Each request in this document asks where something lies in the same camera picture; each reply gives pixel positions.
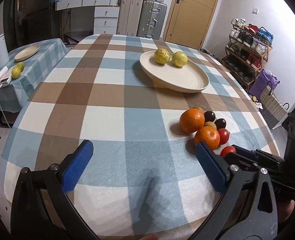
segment ceramic plate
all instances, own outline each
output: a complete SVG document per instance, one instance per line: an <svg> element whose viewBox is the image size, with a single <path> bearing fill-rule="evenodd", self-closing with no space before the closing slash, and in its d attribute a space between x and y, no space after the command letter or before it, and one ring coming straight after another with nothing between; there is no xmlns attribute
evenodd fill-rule
<svg viewBox="0 0 295 240"><path fill-rule="evenodd" d="M40 46L39 45L33 45L26 49L23 49L21 52L17 53L14 59L16 61L22 61L25 60L31 56L33 56L36 52L38 52Z"/></svg>
<svg viewBox="0 0 295 240"><path fill-rule="evenodd" d="M148 51L141 55L140 63L151 79L179 92L196 93L206 89L210 82L208 75L190 60L182 68L174 66L171 60L159 65L155 62L154 51Z"/></svg>

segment charging cable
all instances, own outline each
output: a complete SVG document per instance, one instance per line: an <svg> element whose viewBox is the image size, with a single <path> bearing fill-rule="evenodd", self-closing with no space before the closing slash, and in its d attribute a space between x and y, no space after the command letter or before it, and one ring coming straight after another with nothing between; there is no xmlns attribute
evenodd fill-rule
<svg viewBox="0 0 295 240"><path fill-rule="evenodd" d="M2 111L2 114L3 114L3 116L4 116L4 119L5 119L6 123L8 124L9 128L11 128L10 125L9 125L9 123L8 123L8 121L7 121L7 119L6 119L6 117L5 117L5 114L4 114L4 112L3 112L3 109L2 109L2 107L1 107L1 104L0 104L0 109L1 109L1 111Z"/></svg>

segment suitcase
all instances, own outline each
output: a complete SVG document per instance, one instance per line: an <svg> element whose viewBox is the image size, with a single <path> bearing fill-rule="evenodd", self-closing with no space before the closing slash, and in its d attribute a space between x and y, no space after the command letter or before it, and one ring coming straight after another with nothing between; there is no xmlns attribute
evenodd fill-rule
<svg viewBox="0 0 295 240"><path fill-rule="evenodd" d="M136 36L143 0L121 0L116 33Z"/></svg>
<svg viewBox="0 0 295 240"><path fill-rule="evenodd" d="M143 1L137 36L159 40L166 17L167 5L156 1Z"/></svg>

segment door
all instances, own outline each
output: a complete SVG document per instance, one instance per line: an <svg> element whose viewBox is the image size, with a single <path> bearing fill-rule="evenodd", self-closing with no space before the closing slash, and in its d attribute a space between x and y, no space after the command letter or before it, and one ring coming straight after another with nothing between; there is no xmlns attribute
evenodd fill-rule
<svg viewBox="0 0 295 240"><path fill-rule="evenodd" d="M216 0L176 0L166 41L199 49Z"/></svg>

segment checkered tablecloth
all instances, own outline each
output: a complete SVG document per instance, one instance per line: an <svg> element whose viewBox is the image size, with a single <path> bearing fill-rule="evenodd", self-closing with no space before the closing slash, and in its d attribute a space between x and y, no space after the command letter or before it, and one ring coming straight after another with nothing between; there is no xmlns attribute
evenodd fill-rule
<svg viewBox="0 0 295 240"><path fill-rule="evenodd" d="M209 87L184 94L154 83L139 57L157 48L184 51L208 74ZM11 202L22 167L46 169L88 139L94 155L69 197L94 232L103 239L154 232L161 239L187 239L218 199L190 137L178 128L180 115L193 106L226 119L229 144L278 155L248 95L210 56L146 38L89 36L19 114L2 154L5 195Z"/></svg>
<svg viewBox="0 0 295 240"><path fill-rule="evenodd" d="M40 41L12 50L5 66L10 69L16 65L15 55L32 45L39 45L39 51L23 61L25 68L21 76L13 79L9 86L0 89L0 103L3 111L12 113L21 111L35 88L68 52L61 39Z"/></svg>

